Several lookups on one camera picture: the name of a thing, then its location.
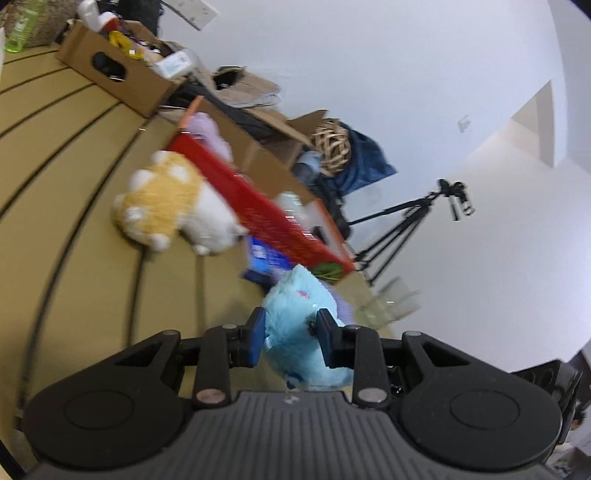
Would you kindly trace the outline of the light blue plush toy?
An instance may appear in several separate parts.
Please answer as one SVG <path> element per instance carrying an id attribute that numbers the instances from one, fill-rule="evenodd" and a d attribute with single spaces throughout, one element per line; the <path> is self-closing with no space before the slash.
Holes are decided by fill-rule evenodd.
<path id="1" fill-rule="evenodd" d="M 325 285 L 301 265 L 284 273 L 262 302 L 266 311 L 264 354 L 290 390 L 328 391 L 351 385 L 353 371 L 325 366 L 315 336 L 318 311 L 327 309 L 342 327 L 338 305 Z"/>

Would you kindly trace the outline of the purple cloth pouch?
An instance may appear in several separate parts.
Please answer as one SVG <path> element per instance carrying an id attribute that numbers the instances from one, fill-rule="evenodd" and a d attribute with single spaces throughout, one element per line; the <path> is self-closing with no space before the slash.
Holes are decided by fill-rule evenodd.
<path id="1" fill-rule="evenodd" d="M 339 294 L 338 290 L 335 289 L 331 284 L 322 281 L 322 285 L 332 295 L 332 299 L 335 300 L 335 311 L 337 316 L 335 319 L 339 319 L 344 325 L 353 325 L 356 323 L 355 308 L 349 304 L 349 302 Z"/>

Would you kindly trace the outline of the clear drinking glass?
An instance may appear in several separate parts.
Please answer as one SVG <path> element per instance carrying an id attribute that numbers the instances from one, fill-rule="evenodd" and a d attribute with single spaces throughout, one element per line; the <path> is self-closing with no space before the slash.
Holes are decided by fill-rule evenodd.
<path id="1" fill-rule="evenodd" d="M 412 291 L 401 277 L 394 277 L 358 308 L 356 317 L 360 324 L 380 330 L 418 311 L 418 297 L 418 291 Z"/>

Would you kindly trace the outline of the blue small packet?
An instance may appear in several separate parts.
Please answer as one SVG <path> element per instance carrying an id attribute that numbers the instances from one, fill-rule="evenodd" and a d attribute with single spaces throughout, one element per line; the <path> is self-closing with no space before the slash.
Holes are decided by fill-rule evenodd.
<path id="1" fill-rule="evenodd" d="M 293 269 L 286 255 L 252 236 L 245 237 L 245 267 L 242 277 L 263 287 L 272 287 Z"/>

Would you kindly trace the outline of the red cardboard storage box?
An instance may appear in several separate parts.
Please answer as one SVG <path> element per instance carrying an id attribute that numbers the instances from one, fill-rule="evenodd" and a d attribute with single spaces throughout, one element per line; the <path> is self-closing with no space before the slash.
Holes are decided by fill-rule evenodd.
<path id="1" fill-rule="evenodd" d="M 233 162 L 218 159 L 187 130 L 191 115 L 204 112 L 228 141 Z M 184 155 L 235 210 L 249 233 L 308 268 L 339 264 L 346 276 L 355 266 L 324 203 L 290 173 L 287 165 L 263 148 L 214 104 L 196 97 L 178 123 L 180 132 L 168 145 Z"/>

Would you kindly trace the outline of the yellow white plush dog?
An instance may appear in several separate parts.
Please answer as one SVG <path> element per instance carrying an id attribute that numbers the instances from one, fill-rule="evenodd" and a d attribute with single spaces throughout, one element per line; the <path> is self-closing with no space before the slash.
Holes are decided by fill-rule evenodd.
<path id="1" fill-rule="evenodd" d="M 166 150 L 129 178 L 115 197 L 112 220 L 129 239 L 154 252 L 169 248 L 183 234 L 198 256 L 219 254 L 242 240 L 249 229 L 211 182 L 185 156 Z"/>

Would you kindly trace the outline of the blue water bottle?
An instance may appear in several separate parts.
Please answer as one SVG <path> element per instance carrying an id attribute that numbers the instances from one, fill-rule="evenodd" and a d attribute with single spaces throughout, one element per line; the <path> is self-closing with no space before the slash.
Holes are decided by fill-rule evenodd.
<path id="1" fill-rule="evenodd" d="M 322 167 L 322 154 L 315 150 L 307 150 L 291 167 L 291 173 L 301 184 L 310 185 L 318 177 Z"/>

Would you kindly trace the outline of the dark blue cushion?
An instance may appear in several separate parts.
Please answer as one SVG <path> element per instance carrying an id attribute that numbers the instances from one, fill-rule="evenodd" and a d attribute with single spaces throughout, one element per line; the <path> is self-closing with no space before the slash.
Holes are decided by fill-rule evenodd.
<path id="1" fill-rule="evenodd" d="M 367 135 L 341 123 L 349 135 L 352 157 L 335 176 L 324 176 L 329 191 L 339 198 L 397 174 L 380 145 Z"/>

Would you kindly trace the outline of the large open cardboard box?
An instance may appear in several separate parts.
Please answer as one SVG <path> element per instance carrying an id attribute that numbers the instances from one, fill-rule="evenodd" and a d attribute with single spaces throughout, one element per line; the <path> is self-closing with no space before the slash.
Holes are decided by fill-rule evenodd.
<path id="1" fill-rule="evenodd" d="M 222 66 L 211 75 L 219 109 L 274 157 L 290 168 L 304 150 L 315 150 L 311 137 L 327 115 L 320 109 L 296 118 L 276 110 L 280 86 L 242 66 Z"/>

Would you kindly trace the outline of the woven rattan ball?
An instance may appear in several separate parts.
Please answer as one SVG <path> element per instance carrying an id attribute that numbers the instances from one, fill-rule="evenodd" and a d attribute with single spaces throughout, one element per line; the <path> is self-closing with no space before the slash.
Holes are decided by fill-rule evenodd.
<path id="1" fill-rule="evenodd" d="M 342 172 L 352 158 L 349 131 L 339 119 L 327 118 L 311 135 L 311 144 L 322 155 L 322 174 L 334 177 Z"/>

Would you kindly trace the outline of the pink fluffy towel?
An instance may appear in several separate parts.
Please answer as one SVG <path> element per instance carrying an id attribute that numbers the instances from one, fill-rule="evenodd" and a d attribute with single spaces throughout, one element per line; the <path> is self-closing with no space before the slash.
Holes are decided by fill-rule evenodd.
<path id="1" fill-rule="evenodd" d="M 197 112 L 191 115 L 186 123 L 186 131 L 219 159 L 233 162 L 231 146 L 222 138 L 216 122 L 208 114 Z"/>

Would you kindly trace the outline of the small brown cardboard tray box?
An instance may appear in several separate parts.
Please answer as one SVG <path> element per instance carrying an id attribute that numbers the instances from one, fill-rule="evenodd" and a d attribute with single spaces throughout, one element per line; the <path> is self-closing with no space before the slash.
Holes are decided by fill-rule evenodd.
<path id="1" fill-rule="evenodd" d="M 76 21 L 57 59 L 144 117 L 177 90 L 194 66 L 188 50 L 173 52 L 141 23 L 119 19 L 100 32 Z"/>

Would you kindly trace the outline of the green soap bottle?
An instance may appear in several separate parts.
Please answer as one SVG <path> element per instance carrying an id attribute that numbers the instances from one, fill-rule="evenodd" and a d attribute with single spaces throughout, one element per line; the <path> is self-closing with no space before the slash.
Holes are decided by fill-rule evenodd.
<path id="1" fill-rule="evenodd" d="M 39 19 L 47 8 L 46 0 L 15 1 L 9 13 L 9 28 L 5 51 L 19 53 L 26 46 Z"/>

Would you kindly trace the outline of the white wall power strip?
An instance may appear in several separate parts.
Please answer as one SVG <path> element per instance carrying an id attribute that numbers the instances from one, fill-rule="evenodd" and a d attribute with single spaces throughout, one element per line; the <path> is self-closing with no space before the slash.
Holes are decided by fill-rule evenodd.
<path id="1" fill-rule="evenodd" d="M 204 30 L 218 15 L 204 0 L 168 0 L 161 4 L 198 31 Z"/>

